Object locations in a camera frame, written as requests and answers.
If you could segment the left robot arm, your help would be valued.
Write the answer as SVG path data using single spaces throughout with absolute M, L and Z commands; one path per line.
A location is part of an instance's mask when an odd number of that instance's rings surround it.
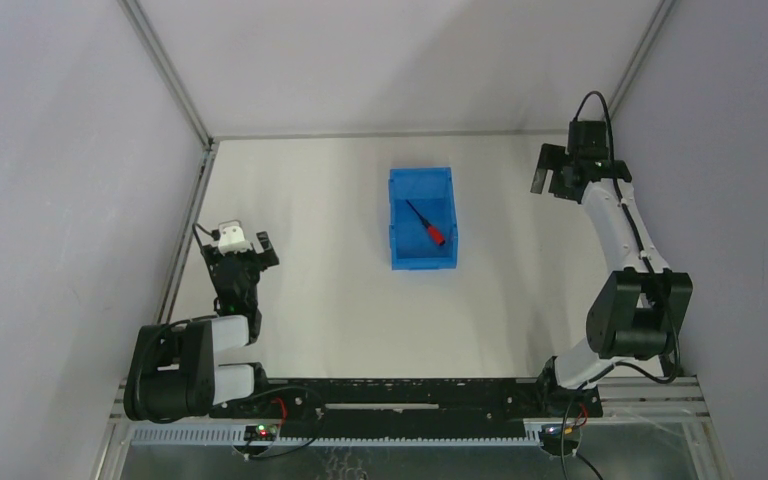
M 213 314 L 138 332 L 123 396 L 125 414 L 133 421 L 163 424 L 202 417 L 255 392 L 257 364 L 223 364 L 217 356 L 258 340 L 258 284 L 280 260 L 265 231 L 256 235 L 258 248 L 238 225 L 214 237 L 214 243 L 199 247 L 215 290 Z

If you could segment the red handled screwdriver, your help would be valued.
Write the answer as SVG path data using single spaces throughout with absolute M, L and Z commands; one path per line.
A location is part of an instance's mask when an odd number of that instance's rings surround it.
M 446 244 L 446 239 L 442 232 L 436 226 L 434 226 L 424 215 L 422 215 L 411 201 L 407 200 L 406 203 L 417 216 L 432 242 L 438 247 L 444 246 Z

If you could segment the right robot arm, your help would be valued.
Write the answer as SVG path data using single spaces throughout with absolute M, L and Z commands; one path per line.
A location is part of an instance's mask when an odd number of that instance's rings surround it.
M 538 377 L 542 409 L 576 416 L 608 373 L 620 367 L 644 374 L 641 362 L 653 358 L 664 371 L 655 382 L 672 382 L 680 371 L 679 333 L 693 283 L 655 247 L 630 171 L 614 156 L 608 122 L 575 118 L 566 145 L 542 145 L 531 190 L 584 208 L 608 273 L 587 312 L 583 339 L 548 360 Z

